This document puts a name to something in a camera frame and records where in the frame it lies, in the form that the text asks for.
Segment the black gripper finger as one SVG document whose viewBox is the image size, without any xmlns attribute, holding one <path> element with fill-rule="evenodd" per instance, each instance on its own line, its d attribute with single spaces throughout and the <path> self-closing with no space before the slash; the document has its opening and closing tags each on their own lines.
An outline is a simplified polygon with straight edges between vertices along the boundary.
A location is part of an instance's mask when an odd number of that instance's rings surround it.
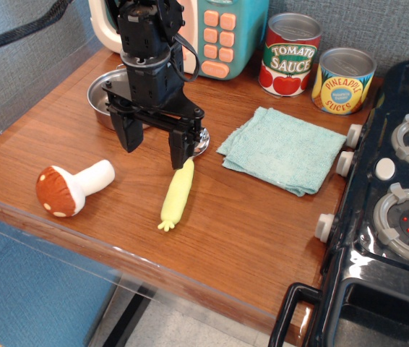
<svg viewBox="0 0 409 347">
<path fill-rule="evenodd" d="M 136 150 L 143 141 L 143 123 L 137 118 L 136 111 L 111 110 L 111 122 L 119 142 L 128 153 Z"/>
<path fill-rule="evenodd" d="M 173 130 L 168 138 L 171 153 L 171 164 L 174 170 L 183 168 L 185 161 L 194 152 L 194 138 L 181 130 Z"/>
</svg>

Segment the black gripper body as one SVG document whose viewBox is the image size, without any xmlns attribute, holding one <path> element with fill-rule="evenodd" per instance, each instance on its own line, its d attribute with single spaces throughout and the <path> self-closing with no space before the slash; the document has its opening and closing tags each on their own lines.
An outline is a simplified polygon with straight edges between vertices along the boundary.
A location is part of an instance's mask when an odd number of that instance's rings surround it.
<svg viewBox="0 0 409 347">
<path fill-rule="evenodd" d="M 188 132 L 199 142 L 204 129 L 204 111 L 184 94 L 185 76 L 180 56 L 165 53 L 159 57 L 140 58 L 121 55 L 127 80 L 104 82 L 108 95 L 107 111 L 136 111 L 143 126 L 168 133 Z"/>
</svg>

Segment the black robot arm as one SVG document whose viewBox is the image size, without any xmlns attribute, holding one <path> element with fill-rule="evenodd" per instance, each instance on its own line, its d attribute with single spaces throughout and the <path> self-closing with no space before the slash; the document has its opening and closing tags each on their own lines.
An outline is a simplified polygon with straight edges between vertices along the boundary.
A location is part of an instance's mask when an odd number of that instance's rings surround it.
<svg viewBox="0 0 409 347">
<path fill-rule="evenodd" d="M 104 82 L 107 110 L 121 146 L 129 153 L 143 141 L 143 127 L 168 133 L 171 163 L 180 169 L 201 140 L 204 111 L 184 94 L 183 50 L 192 46 L 179 34 L 184 7 L 177 1 L 108 1 L 121 37 L 126 81 Z"/>
</svg>

